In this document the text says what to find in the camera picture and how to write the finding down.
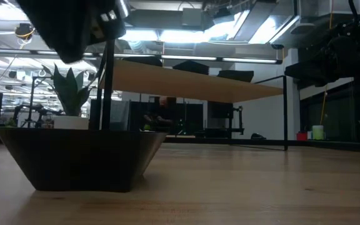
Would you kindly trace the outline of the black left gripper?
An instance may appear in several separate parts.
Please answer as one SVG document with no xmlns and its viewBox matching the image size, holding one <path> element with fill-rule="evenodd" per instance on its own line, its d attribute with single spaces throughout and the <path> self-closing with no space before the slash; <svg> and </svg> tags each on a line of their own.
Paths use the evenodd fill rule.
<svg viewBox="0 0 360 225">
<path fill-rule="evenodd" d="M 83 58 L 90 45 L 125 35 L 126 0 L 17 0 L 46 45 L 64 63 Z"/>
</svg>

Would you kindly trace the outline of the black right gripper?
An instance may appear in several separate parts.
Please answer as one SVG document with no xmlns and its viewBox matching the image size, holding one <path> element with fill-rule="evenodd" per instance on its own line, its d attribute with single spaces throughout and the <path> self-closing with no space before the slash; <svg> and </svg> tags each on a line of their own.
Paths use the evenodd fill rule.
<svg viewBox="0 0 360 225">
<path fill-rule="evenodd" d="M 323 87 L 328 78 L 351 78 L 360 70 L 359 38 L 352 22 L 327 30 L 319 41 L 319 62 L 299 62 L 286 67 L 284 74 L 296 78 L 298 88 Z"/>
</svg>

